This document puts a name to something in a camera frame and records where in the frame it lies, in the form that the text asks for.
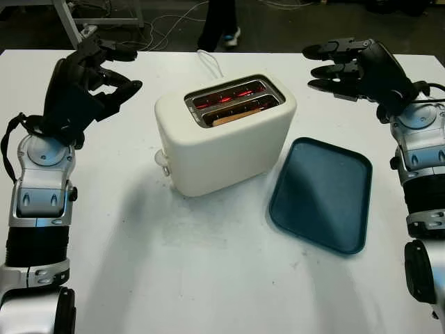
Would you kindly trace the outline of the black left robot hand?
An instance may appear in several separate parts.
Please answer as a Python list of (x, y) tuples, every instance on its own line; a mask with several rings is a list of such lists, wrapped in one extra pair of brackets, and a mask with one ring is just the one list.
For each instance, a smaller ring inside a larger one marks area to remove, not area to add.
[(97, 110), (89, 113), (97, 122), (115, 115), (143, 83), (106, 69), (102, 64), (132, 62), (137, 56), (135, 49), (98, 35), (84, 39), (76, 51), (56, 63), (44, 101), (44, 116), (54, 118), (61, 114), (56, 104), (68, 101), (66, 93), (72, 87), (80, 88), (81, 93), (99, 104)]

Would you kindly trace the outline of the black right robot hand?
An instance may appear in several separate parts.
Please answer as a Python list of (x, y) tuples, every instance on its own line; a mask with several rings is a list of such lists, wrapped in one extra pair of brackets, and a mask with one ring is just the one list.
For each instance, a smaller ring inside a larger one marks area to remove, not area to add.
[(387, 48), (373, 39), (341, 38), (302, 51), (314, 61), (332, 61), (311, 70), (309, 87), (346, 100), (367, 99), (395, 111), (419, 92)]

